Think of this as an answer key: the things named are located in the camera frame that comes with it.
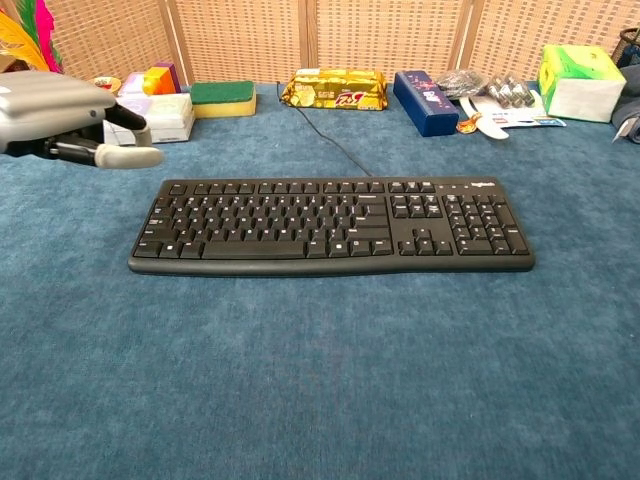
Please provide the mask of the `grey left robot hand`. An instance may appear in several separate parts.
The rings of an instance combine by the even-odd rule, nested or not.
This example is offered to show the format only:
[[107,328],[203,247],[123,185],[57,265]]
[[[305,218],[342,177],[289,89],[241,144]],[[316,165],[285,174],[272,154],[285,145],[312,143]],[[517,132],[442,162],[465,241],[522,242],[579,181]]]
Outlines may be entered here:
[[[135,145],[104,142],[103,122],[134,134]],[[164,160],[146,120],[86,81],[42,71],[1,75],[1,152],[102,169],[149,168]]]

